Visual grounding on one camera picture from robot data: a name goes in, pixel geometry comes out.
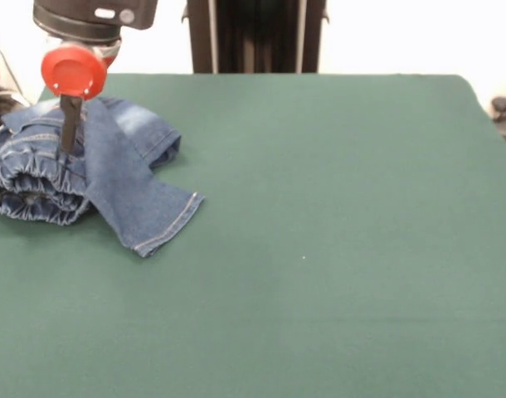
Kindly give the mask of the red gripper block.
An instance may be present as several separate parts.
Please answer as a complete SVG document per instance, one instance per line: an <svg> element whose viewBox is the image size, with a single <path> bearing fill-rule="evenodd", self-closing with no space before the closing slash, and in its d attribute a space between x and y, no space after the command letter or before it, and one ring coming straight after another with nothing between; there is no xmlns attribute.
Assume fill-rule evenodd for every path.
<svg viewBox="0 0 506 398"><path fill-rule="evenodd" d="M51 37L41 62L41 76L46 87L60 96L60 108L65 116L61 128L63 152L72 151L83 100L93 99L102 92L108 69L119 54L121 44L121 39L91 45Z"/></svg>

